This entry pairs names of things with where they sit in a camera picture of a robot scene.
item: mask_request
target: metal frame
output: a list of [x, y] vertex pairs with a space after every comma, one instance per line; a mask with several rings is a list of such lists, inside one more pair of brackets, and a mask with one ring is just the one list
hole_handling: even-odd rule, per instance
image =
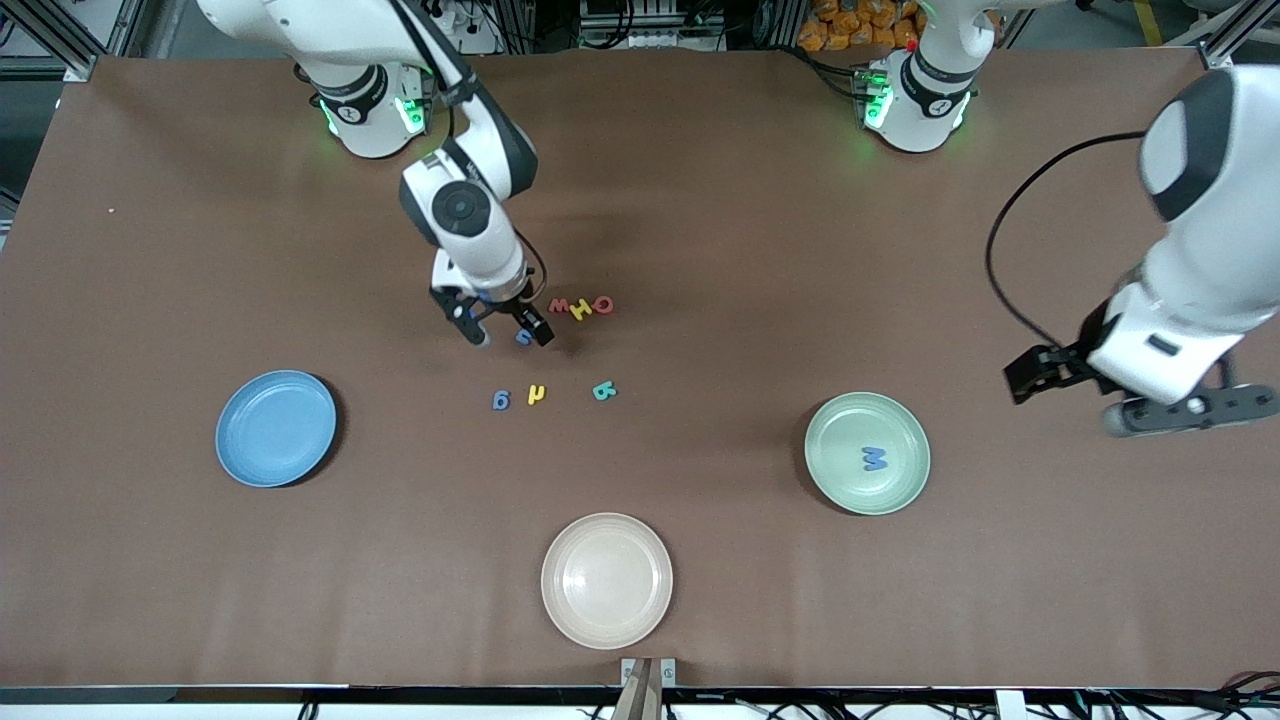
[[805, 0], [772, 0], [774, 12], [773, 29], [769, 32], [769, 45], [794, 47], [800, 35], [800, 26], [809, 15], [809, 3]]
[[1231, 64], [1247, 40], [1280, 44], [1280, 32], [1262, 26], [1280, 9], [1280, 0], [1244, 0], [1170, 40], [1165, 45], [1197, 45], [1208, 69]]
[[22, 193], [13, 192], [8, 187], [0, 186], [0, 208], [4, 208], [10, 213], [17, 213], [18, 202], [20, 201], [22, 201]]
[[1014, 17], [1009, 18], [1009, 20], [1005, 22], [1005, 32], [1000, 38], [998, 47], [1002, 49], [1012, 47], [1014, 44], [1018, 42], [1018, 36], [1021, 35], [1024, 29], [1027, 29], [1027, 23], [1029, 23], [1034, 15], [1036, 15], [1034, 8], [1029, 10], [1015, 12]]
[[685, 26], [687, 5], [685, 0], [620, 0], [618, 9], [609, 12], [591, 12], [588, 0], [579, 0], [579, 35], [580, 41], [603, 44], [608, 41], [618, 29], [618, 13], [631, 13], [627, 22], [631, 28], [628, 40], [617, 44], [620, 49], [644, 46], [645, 38], [653, 36], [667, 36], [677, 38], [676, 42], [692, 38], [710, 38], [716, 41], [724, 32], [724, 13], [712, 10], [703, 24], [692, 27]]
[[0, 0], [0, 10], [49, 53], [0, 56], [0, 79], [87, 81], [99, 55], [124, 55], [132, 47], [146, 1], [123, 0], [104, 44], [58, 0]]
[[[97, 56], [106, 54], [106, 46], [55, 0], [0, 0], [0, 10], [56, 58], [61, 70], [59, 74], [67, 82], [87, 81]], [[29, 68], [23, 72], [14, 68], [5, 74], [15, 73], [26, 79], [31, 73], [44, 69]]]
[[[658, 661], [650, 659], [650, 678], [658, 673]], [[652, 684], [645, 683], [646, 689]], [[163, 705], [166, 715], [173, 717], [207, 717], [210, 706], [218, 707], [271, 707], [292, 706], [288, 711], [273, 712], [271, 717], [288, 716], [298, 703], [330, 706], [364, 706], [370, 708], [370, 717], [378, 717], [378, 706], [420, 706], [422, 710], [434, 708], [438, 712], [424, 714], [429, 717], [476, 717], [477, 708], [508, 707], [531, 708], [547, 707], [558, 710], [554, 717], [567, 717], [577, 714], [572, 708], [582, 710], [591, 717], [599, 717], [605, 707], [614, 706], [622, 700], [618, 685], [568, 685], [568, 687], [352, 687], [352, 685], [96, 685], [96, 687], [32, 687], [32, 688], [0, 688], [0, 715], [8, 716], [12, 706], [27, 706], [42, 710], [44, 712], [28, 712], [26, 717], [56, 716], [49, 712], [55, 707], [92, 707], [111, 705]], [[733, 688], [704, 688], [704, 687], [658, 687], [657, 692], [646, 692], [649, 697], [659, 697], [664, 703], [671, 703], [675, 710], [684, 716], [687, 708], [694, 706], [736, 706], [755, 720], [771, 715], [771, 710], [762, 706], [777, 706], [781, 703], [827, 703], [832, 706], [845, 706], [851, 708], [858, 716], [865, 716], [873, 708], [876, 712], [883, 710], [886, 715], [897, 720], [946, 720], [950, 715], [959, 720], [963, 714], [950, 714], [946, 706], [960, 703], [961, 706], [983, 706], [982, 717], [996, 720], [1030, 720], [1027, 717], [1028, 706], [1055, 706], [1060, 710], [1061, 717], [1088, 717], [1098, 716], [1098, 710], [1110, 711], [1114, 705], [1135, 708], [1137, 705], [1155, 707], [1161, 715], [1170, 720], [1197, 720], [1204, 716], [1202, 706], [1210, 701], [1221, 701], [1222, 694], [1203, 689], [1171, 689], [1143, 691], [1125, 688], [1123, 696], [1106, 688], [1028, 688], [1028, 689], [993, 689], [989, 687], [965, 687], [952, 689], [934, 689], [928, 687], [878, 687], [878, 688], [781, 688], [781, 687], [733, 687]], [[595, 714], [590, 708], [596, 707]], [[625, 707], [616, 707], [613, 717], [626, 717], [620, 714]], [[1274, 720], [1280, 712], [1274, 708], [1258, 708], [1256, 717], [1260, 720]], [[343, 716], [352, 716], [349, 712]], [[803, 717], [800, 711], [786, 715], [772, 715], [774, 717]], [[1144, 717], [1146, 714], [1133, 711], [1129, 717]]]
[[1231, 53], [1280, 9], [1280, 0], [1244, 0], [1231, 17], [1204, 42], [1204, 65], [1217, 68], [1231, 63]]
[[534, 51], [534, 19], [536, 5], [532, 0], [493, 0], [494, 19], [498, 20], [498, 40], [508, 55], [530, 55]]

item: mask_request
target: white robotic arm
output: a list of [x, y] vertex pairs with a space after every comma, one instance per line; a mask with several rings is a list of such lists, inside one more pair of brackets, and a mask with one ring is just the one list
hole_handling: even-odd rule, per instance
[[420, 8], [404, 0], [197, 1], [227, 35], [297, 60], [338, 137], [361, 156], [389, 155], [412, 138], [396, 88], [412, 86], [416, 68], [429, 68], [444, 101], [468, 120], [466, 132], [451, 132], [401, 178], [401, 205], [439, 247], [431, 296], [474, 345], [488, 341], [481, 320], [492, 313], [513, 315], [539, 345], [552, 340], [531, 305], [536, 292], [522, 238], [502, 209], [532, 184], [538, 154]]
[[996, 42], [987, 10], [1043, 8], [1065, 0], [920, 0], [929, 24], [913, 50], [870, 64], [876, 97], [863, 124], [908, 152], [941, 146], [964, 122], [970, 87]]
[[[1197, 79], [1156, 117], [1138, 167], [1167, 233], [1085, 319], [1075, 345], [1033, 347], [1005, 369], [1015, 402], [1097, 379], [1103, 391], [1130, 396], [1108, 413], [1115, 434], [1275, 414], [1275, 392], [1236, 386], [1228, 354], [1280, 309], [1272, 206], [1280, 68], [1235, 67]], [[1222, 387], [1206, 388], [1215, 365]]]

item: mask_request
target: orange bag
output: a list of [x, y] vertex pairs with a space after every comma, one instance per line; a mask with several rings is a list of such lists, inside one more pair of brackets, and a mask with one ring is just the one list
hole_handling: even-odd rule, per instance
[[819, 20], [829, 20], [840, 12], [840, 0], [813, 0], [813, 14]]
[[858, 14], [850, 12], [836, 13], [836, 17], [831, 20], [831, 29], [838, 32], [840, 35], [852, 35], [858, 29]]
[[858, 29], [849, 36], [850, 45], [870, 45], [872, 42], [872, 26], [870, 23], [858, 26]]
[[800, 32], [796, 35], [796, 45], [804, 47], [810, 53], [817, 53], [822, 50], [822, 46], [827, 42], [827, 26], [823, 23], [815, 23], [813, 20], [806, 22], [800, 26]]

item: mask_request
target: floor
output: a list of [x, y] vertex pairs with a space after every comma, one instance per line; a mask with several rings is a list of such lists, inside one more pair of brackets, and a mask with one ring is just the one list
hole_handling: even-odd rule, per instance
[[[77, 8], [119, 0], [81, 0]], [[1151, 9], [1149, 15], [1144, 12]], [[1147, 15], [1144, 24], [1139, 17]], [[1094, 0], [1089, 12], [1073, 4], [1037, 10], [1015, 46], [1019, 49], [1126, 47], [1160, 44], [1185, 31], [1196, 12], [1181, 0]], [[218, 59], [271, 58], [266, 46], [232, 40], [215, 29], [195, 0], [168, 0], [147, 19], [142, 51], [148, 56]], [[1248, 44], [1243, 61], [1280, 61], [1280, 47]], [[0, 187], [22, 192], [40, 151], [61, 90], [59, 82], [0, 82]], [[0, 223], [12, 215], [0, 208]], [[0, 247], [3, 247], [0, 229]]]

